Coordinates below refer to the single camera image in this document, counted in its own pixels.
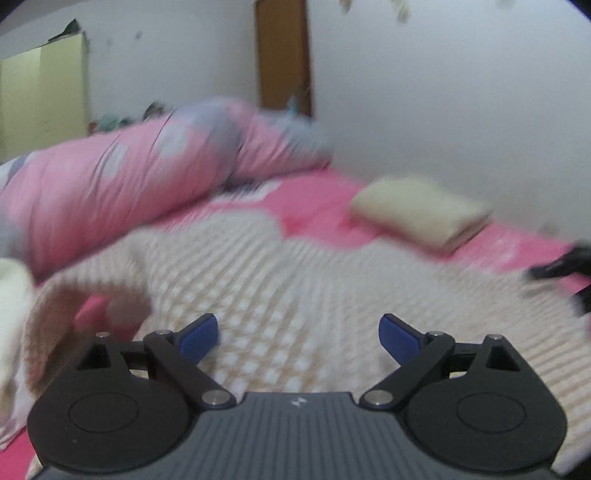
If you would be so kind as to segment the folded cream garment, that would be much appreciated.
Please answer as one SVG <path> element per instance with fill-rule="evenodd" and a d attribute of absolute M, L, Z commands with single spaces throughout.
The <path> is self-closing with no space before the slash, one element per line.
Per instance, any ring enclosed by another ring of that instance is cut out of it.
<path fill-rule="evenodd" d="M 417 176 L 382 177 L 349 203 L 353 216 L 422 248 L 451 254 L 489 223 L 492 208 Z"/>

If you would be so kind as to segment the brown wooden door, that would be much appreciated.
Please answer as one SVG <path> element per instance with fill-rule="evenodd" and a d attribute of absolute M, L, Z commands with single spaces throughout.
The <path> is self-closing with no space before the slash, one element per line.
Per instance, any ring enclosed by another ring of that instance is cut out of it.
<path fill-rule="evenodd" d="M 256 1 L 254 15 L 260 105 L 311 117 L 308 3 L 301 0 Z"/>

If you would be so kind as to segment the yellow wardrobe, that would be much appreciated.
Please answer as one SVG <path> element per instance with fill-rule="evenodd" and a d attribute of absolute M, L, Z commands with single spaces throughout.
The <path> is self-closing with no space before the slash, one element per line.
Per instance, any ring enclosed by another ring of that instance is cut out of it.
<path fill-rule="evenodd" d="M 88 135 L 87 56 L 78 33 L 1 62 L 3 163 Z"/>

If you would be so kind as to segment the cream fleece garment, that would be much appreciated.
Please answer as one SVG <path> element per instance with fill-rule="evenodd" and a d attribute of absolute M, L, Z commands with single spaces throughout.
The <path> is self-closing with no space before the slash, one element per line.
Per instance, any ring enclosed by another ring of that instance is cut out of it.
<path fill-rule="evenodd" d="M 27 266 L 15 259 L 1 259 L 1 420 L 13 410 L 15 377 L 24 323 L 34 299 L 35 283 Z"/>

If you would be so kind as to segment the pink grey floral duvet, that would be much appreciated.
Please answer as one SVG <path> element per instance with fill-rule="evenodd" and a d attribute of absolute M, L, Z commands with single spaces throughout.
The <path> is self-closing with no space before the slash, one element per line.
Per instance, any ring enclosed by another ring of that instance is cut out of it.
<path fill-rule="evenodd" d="M 314 120 L 212 98 L 1 168 L 1 253 L 51 274 L 128 231 L 226 186 L 322 169 Z"/>

